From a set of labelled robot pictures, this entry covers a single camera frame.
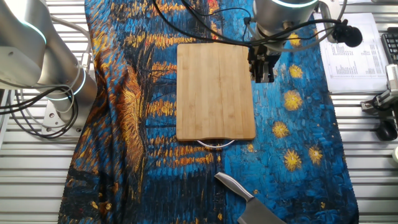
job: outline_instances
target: cable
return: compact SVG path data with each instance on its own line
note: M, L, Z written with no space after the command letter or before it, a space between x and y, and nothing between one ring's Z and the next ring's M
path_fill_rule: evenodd
M25 101L24 91L23 90L21 90L20 95L21 95L21 100ZM41 125L42 127L45 127L45 128L62 128L62 127L64 127L66 125L66 124L63 124L63 125L59 125L59 126L47 126L44 123L41 123L40 121L38 121L36 118L34 118L32 113L29 111L29 108L26 108L25 111L29 115L30 119L32 119L36 124Z
M347 6L347 1L348 0L344 0L344 2L343 2L343 6L341 7L340 14L339 14L339 16L337 18L338 21L340 21L341 18L343 17L343 14L344 14L346 6ZM304 47L299 47L299 48L294 48L294 49L283 49L283 48L274 47L274 46L271 46L271 45L268 45L268 44L265 44L265 46L267 48L269 48L269 49L271 49L273 51L277 51L277 52L298 52L298 51L301 51L301 50L307 50L307 49L309 49L311 47L314 47L314 46L318 45L321 41L325 40L332 32L333 32L333 30L327 32L323 37L319 38L315 42L313 42L311 44L308 44L308 45L306 45Z
M84 68L83 68L81 65L79 65L79 66L78 66L78 73L77 73L77 75L76 75L76 78L74 79L74 81L72 82L72 84L71 84L70 86L69 86L69 85L66 85L66 84L59 84L59 85L43 85L43 84L38 84L39 86L22 86L22 85L10 83L10 82L7 82L7 81L1 80L1 79L0 79L0 82L1 82L1 83L4 83L4 84L6 84L6 85L13 86L13 87L16 87L16 88L21 88L21 89L23 89L23 88L25 88L25 89L40 89L40 88L66 87L66 88L68 88L68 90L66 90L66 91L63 91L63 92L60 92L60 93L50 93L49 95L65 94L65 93L68 92L68 91L72 92L72 103L71 103L71 105L68 107L68 109L65 110L65 111L59 111L59 110L57 110L59 113L67 113L67 112L70 111L70 109L72 108L72 104L73 104L73 102L75 101L75 93L73 92L72 88L75 86L77 80L79 79L80 73L81 73L81 70L82 70L82 69L84 69Z
M17 92L17 90L15 90L15 95L16 95L17 102L19 103L20 100L19 100L19 97L18 97L18 92ZM31 130L33 130L33 132L34 132L33 135L38 135L38 136L40 136L40 137L42 137L42 138L47 138L47 137L49 137L49 136L54 136L54 135L56 135L56 134L62 133L62 132L66 129L67 126L70 126L70 125L71 125L71 124L70 124L71 121L73 121L73 119L74 119L74 117L75 117L75 112L76 112L76 111L73 111L73 112L72 112L72 115L71 115L71 118L70 118L69 122L67 123L67 125L65 125L65 127L63 127L63 129L61 129L61 130L59 130L59 131L57 131L57 132L55 132L55 133L52 133L52 134L40 134L40 133L38 133L38 132L32 127L32 125L29 123L29 121L27 120L27 118L26 118L26 116L25 116L23 110L21 111L21 115L22 115L22 117L24 118L24 120L25 120L25 122L27 123L27 125L31 128Z
M219 10L214 11L213 13L210 13L210 14L201 14L199 11L195 10L192 6L190 6L190 8L193 11L195 11L195 13L197 13L199 16L205 16L205 17L206 16L212 16L212 15L217 14L219 12L224 12L224 11L228 11L228 10L244 10L245 12L247 12L249 14L249 17L251 17L250 12L247 9L242 8L242 7L231 7L231 8L227 8L227 9L219 9Z
M244 31L243 31L243 35L242 35L242 41L244 41L244 36L246 35L246 31L248 30L247 26L244 26Z
M64 26L67 26L69 28L72 28L72 29L75 29L77 31L80 31L88 39L87 48L86 48L85 53L90 53L91 52L91 37L90 37L90 33L87 30L85 30L81 26L78 26L78 25L76 25L76 24L74 24L72 22L65 21L65 20L57 18L55 16L51 16L51 20L53 20L55 22L58 22L58 23L60 23L60 24L62 24Z
M9 113L13 113L13 112L18 112L18 111L21 111L23 109L26 109L26 108L32 106L33 104L35 104L36 102L38 102L43 97L47 96L49 93L51 93L53 91L57 91L57 90L62 90L62 89L63 89L62 87L56 87L56 88L47 90L47 91L37 95L36 97L33 97L32 99L27 100L25 102L17 103L15 105L10 104L10 105L7 105L7 106L0 106L0 110L9 109L9 110L0 112L0 115L9 114Z
M275 42L280 42L280 41L285 41L285 40L310 40L310 39L316 37L318 34L324 32L326 30L330 30L330 29L334 29L334 27L329 27L329 28L323 29L321 31L318 31L310 37L294 37L294 38L286 38L286 39L277 39L277 41L275 41Z
M210 39L210 38L206 38L206 37L199 37L199 36L196 36L196 35L193 35L193 34L189 34L188 32L185 32L185 31L179 29L178 27L175 27L171 22L169 22L169 21L165 18L165 16L163 15L163 13L160 11L159 6L157 5L156 1L155 1L155 0L152 0L152 3L153 3L153 5L154 5L154 7L155 7L155 10L156 10L157 13L159 14L159 16L162 18L162 20L163 20L168 26L170 26L171 28L175 29L177 32L179 32L179 33L181 33L181 34L183 34L183 35L186 35L186 36L189 36L189 37L192 37L192 38L196 38L196 39L198 39L198 40L205 40L205 41L209 41L209 42L218 42L218 43L222 43L222 44L242 45L242 46L246 46L246 47L251 47L251 46L253 46L253 45L266 44L268 41L273 40L273 39L276 38L276 37L279 37L279 36L281 36L281 35L287 34L287 33L291 32L291 31L296 30L296 29L299 29L299 28L301 28L301 27L308 26L308 25L310 25L310 24L316 24L316 23L321 23L321 22L330 22L330 23L334 23L334 24L341 24L341 21L337 21L337 20L334 20L334 19L318 19L318 20L314 20L314 21L304 22L303 24L299 24L299 25L297 25L297 26L295 26L295 27L292 27L292 28L289 28L289 29L287 29L287 30L284 30L284 31L282 31L282 32L280 32L280 33L278 33L278 34L275 34L275 35L271 36L271 37L267 37L267 38L264 38L264 39L261 39L261 40L250 41L250 42L241 42L241 41L238 41L238 40L229 39L229 38L224 37L224 36L222 36L221 34L215 32L215 31L213 31L212 29L210 29L209 27L207 27L207 26L204 24L204 27L205 27L206 29L208 29L211 33L213 33L214 35L217 35L217 36L220 37L220 38L226 39L226 40L218 40L218 39ZM197 18L197 15L189 8L189 5L186 5L186 4L185 4L185 1L183 2L183 4L184 4L184 6L187 8L187 10L188 10L191 14L193 14L193 16L194 16L195 18Z
M219 13L219 12L224 12L224 11L229 11L229 10L243 10L243 11L245 11L245 12L249 15L249 18L251 17L250 12L249 12L247 9L242 8L242 7L231 7L231 8L227 8L227 9L220 9L220 10L216 10L216 11L214 11L213 13L210 13L210 14L202 14L202 13L200 13L199 11L197 11L196 9L194 9L192 6L189 6L189 8L190 8L193 12L195 12L196 14L198 14L198 15L200 15L200 16L203 16L203 17L212 16L212 15L217 14L217 13ZM242 36L242 42L244 42L244 36L246 35L246 30L247 30L247 29L248 29L248 28L245 26L244 32L243 32L243 36Z
M69 100L71 101L71 103L72 103L72 96L69 95L68 92L66 93L66 95L67 95L68 99L69 99ZM9 96L8 96L8 102L9 102L9 104L11 104L11 98L10 98ZM76 119L77 119L77 116L78 116L78 104L77 104L77 102L74 102L74 104L73 104L73 111L72 111L72 115L71 115L71 119L66 123L66 125L65 125L61 130L59 130L59 131L57 131L57 132L55 132L55 133L52 133L52 134L40 134L40 133L38 133L38 132L33 128L33 126L29 123L29 121L28 121L27 118L25 117L25 114L24 114L24 112L23 112L22 110L21 110L21 114L22 114L22 117L24 118L25 122L27 123L27 125L31 128L31 131L29 131L29 130L27 130L25 127L23 127L23 125L21 125L21 123L18 122L18 119L16 118L15 114L14 114L14 113L11 113L12 118L14 119L14 121L18 124L18 126L19 126L22 130L24 130L25 132L27 132L27 133L29 133L29 134L31 134L31 135L38 136L38 137L41 137L41 138L45 138L45 139L54 139L54 138L58 138L58 137L64 135L64 134L73 126L73 124L75 123L75 121L76 121Z

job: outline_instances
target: metal grating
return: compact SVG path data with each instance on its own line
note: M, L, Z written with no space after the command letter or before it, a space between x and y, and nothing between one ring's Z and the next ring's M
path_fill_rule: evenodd
M47 4L53 15L87 29L84 1L47 0ZM349 5L347 12L373 13L380 33L398 26L398 4ZM60 24L55 24L55 28L80 59L86 48L85 37ZM398 164L391 156L398 140L380 142L371 131L379 121L363 113L359 102L372 97L332 96L361 223L398 224ZM30 109L32 114L43 119L46 104L46 100L36 103ZM54 143L37 139L9 120L0 150L0 224L57 222L63 185L77 140Z

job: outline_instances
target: kitchen knife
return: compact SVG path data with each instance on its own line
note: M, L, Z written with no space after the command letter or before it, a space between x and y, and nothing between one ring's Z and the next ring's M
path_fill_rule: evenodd
M263 203L251 195L238 181L231 176L218 172L215 177L227 188L246 200L246 209L238 218L240 224L286 224L273 214Z

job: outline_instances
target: wooden cutting board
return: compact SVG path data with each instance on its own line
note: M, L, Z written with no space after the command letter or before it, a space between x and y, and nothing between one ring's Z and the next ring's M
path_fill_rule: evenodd
M248 49L226 44L177 47L177 139L254 139Z

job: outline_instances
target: blue fabric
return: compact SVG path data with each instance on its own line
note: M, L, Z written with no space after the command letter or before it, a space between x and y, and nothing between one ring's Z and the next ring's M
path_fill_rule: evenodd
M158 4L180 28L211 37L181 2ZM192 4L203 13L252 7L251 0ZM73 155L59 223L236 223L245 201L215 180L217 172L287 223L358 222L319 47L283 53L274 83L252 83L255 140L210 151L175 138L176 49L198 41L169 28L147 0L86 0L86 16L98 97ZM205 22L241 39L245 16L226 11Z

